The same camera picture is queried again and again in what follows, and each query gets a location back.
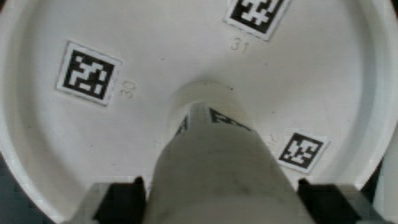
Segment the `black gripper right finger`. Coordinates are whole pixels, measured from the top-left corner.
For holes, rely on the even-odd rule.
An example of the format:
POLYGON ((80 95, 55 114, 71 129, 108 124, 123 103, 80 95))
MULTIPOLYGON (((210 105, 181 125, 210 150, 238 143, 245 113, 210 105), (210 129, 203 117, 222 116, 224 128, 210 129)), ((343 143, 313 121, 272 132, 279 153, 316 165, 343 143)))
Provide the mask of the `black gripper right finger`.
POLYGON ((300 179, 297 194, 316 224, 380 224, 380 214, 354 186, 300 179))

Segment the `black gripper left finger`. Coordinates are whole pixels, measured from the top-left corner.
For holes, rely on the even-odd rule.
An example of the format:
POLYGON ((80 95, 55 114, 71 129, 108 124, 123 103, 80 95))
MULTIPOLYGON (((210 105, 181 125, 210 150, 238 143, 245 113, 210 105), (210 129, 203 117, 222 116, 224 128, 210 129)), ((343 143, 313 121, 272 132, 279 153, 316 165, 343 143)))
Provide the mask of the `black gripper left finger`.
POLYGON ((146 211, 144 179, 96 183, 87 191, 69 224, 142 224, 146 211))

